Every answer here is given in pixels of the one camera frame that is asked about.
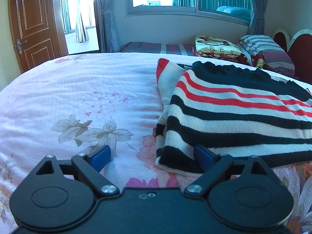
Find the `blue-grey right curtain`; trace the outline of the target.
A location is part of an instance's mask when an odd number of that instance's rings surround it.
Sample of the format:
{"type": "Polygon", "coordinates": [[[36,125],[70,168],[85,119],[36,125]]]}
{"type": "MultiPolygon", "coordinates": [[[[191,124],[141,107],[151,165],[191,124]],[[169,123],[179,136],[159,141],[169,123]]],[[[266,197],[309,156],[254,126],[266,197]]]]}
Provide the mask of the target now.
{"type": "Polygon", "coordinates": [[[264,14],[267,9],[268,0],[250,0],[251,1],[251,21],[248,35],[263,35],[265,27],[264,14]]]}

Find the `blue-grey curtain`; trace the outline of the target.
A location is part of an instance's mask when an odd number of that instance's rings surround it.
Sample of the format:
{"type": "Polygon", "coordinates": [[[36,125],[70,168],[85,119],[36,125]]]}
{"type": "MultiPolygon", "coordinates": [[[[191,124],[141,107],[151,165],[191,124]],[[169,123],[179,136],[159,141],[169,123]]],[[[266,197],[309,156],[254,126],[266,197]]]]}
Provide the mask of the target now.
{"type": "Polygon", "coordinates": [[[251,1],[251,21],[248,35],[263,35],[265,27],[264,14],[267,9],[268,0],[250,0],[251,1]]]}
{"type": "Polygon", "coordinates": [[[114,0],[96,0],[99,24],[100,51],[119,52],[121,49],[114,15],[114,0]]]}

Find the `pink floral bed quilt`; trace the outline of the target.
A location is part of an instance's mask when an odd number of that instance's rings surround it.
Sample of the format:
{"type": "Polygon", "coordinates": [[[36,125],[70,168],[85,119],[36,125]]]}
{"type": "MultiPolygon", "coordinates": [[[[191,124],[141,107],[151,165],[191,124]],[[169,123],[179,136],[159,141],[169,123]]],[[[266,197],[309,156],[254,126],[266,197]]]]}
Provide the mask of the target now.
{"type": "MultiPolygon", "coordinates": [[[[155,165],[161,58],[256,70],[170,54],[89,54],[45,62],[1,91],[1,233],[311,233],[311,160],[233,175],[205,198],[183,193],[204,171],[193,177],[155,165]],[[99,173],[120,194],[35,197],[47,155],[70,160],[105,145],[111,157],[99,173]]],[[[265,72],[311,94],[309,84],[265,72]]]]}

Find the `brown wooden door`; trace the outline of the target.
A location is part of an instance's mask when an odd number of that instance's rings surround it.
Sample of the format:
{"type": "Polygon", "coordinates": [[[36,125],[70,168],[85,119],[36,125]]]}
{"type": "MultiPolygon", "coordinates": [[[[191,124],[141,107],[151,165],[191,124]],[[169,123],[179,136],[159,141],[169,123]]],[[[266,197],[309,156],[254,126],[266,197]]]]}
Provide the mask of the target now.
{"type": "Polygon", "coordinates": [[[60,0],[8,0],[11,34],[22,73],[68,55],[60,0]],[[19,55],[15,41],[27,40],[19,55]]]}

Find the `striped purple bed sheet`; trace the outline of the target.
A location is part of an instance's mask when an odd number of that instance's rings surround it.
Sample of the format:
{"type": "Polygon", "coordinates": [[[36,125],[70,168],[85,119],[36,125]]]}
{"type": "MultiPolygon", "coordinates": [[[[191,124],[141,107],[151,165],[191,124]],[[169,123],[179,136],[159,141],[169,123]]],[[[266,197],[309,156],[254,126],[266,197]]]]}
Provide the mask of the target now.
{"type": "Polygon", "coordinates": [[[161,54],[177,54],[182,56],[198,56],[194,52],[194,44],[160,44],[160,43],[148,43],[148,42],[129,42],[126,44],[123,52],[137,52],[137,53],[161,53],[161,54]]]}

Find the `striped cat sweater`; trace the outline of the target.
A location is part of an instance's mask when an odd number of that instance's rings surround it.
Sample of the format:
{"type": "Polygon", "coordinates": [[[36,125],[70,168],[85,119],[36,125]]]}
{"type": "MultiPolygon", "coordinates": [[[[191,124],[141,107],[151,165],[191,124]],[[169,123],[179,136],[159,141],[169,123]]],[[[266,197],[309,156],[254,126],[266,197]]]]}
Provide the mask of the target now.
{"type": "Polygon", "coordinates": [[[158,60],[163,113],[155,128],[155,165],[198,177],[195,147],[272,168],[311,160],[311,94],[301,85],[256,69],[158,60]]]}

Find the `red patterned cloth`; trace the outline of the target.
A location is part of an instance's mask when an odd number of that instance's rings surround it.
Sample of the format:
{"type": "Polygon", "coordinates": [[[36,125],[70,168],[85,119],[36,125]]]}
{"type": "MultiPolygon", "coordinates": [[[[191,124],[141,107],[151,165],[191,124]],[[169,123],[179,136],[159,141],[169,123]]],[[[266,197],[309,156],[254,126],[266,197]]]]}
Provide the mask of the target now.
{"type": "Polygon", "coordinates": [[[251,56],[252,66],[260,69],[267,69],[269,70],[270,67],[264,60],[264,56],[261,54],[257,54],[254,56],[251,56]]]}

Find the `blue-grey left curtain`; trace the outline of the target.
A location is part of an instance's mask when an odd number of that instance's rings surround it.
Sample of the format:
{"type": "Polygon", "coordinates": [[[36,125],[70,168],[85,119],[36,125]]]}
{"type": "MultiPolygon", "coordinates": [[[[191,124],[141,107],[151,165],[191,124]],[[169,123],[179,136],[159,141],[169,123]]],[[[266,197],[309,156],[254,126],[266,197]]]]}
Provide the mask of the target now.
{"type": "Polygon", "coordinates": [[[100,51],[119,52],[121,49],[114,15],[114,0],[96,0],[99,24],[100,51]]]}

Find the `red heart-shaped headboard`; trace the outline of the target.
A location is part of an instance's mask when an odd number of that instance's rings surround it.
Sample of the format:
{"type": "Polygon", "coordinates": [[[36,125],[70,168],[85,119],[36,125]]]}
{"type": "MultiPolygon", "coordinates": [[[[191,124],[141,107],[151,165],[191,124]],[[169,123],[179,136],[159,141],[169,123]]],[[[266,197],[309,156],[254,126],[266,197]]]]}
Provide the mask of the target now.
{"type": "Polygon", "coordinates": [[[290,38],[285,30],[278,28],[274,31],[272,38],[291,58],[295,66],[295,75],[300,81],[311,84],[311,30],[300,30],[290,38]]]}

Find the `white sheer curtain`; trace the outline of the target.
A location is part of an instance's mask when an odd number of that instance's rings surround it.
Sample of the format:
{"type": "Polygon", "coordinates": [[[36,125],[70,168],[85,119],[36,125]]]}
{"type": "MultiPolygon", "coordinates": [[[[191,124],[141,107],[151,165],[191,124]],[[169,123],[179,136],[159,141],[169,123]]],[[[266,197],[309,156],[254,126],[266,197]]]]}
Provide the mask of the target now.
{"type": "Polygon", "coordinates": [[[76,0],[76,3],[77,3],[76,27],[75,27],[76,42],[84,43],[89,40],[89,36],[83,24],[80,0],[76,0]]]}

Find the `striped pillow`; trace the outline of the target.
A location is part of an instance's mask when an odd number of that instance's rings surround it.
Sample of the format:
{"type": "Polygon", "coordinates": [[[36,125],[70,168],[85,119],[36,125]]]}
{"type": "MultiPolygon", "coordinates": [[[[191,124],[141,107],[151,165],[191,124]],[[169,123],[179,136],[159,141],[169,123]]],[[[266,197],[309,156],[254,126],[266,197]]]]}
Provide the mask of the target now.
{"type": "Polygon", "coordinates": [[[295,66],[288,54],[266,35],[246,35],[239,39],[239,46],[252,66],[251,56],[261,54],[270,67],[269,70],[286,75],[295,76],[295,66]]]}

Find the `folded cartoon blanket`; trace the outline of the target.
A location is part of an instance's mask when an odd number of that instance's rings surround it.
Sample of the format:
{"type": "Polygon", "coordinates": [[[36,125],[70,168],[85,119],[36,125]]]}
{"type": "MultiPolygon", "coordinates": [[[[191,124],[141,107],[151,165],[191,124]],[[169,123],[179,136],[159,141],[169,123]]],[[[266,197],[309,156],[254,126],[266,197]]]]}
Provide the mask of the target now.
{"type": "Polygon", "coordinates": [[[246,55],[236,44],[209,35],[195,37],[194,52],[205,58],[249,65],[246,55]]]}

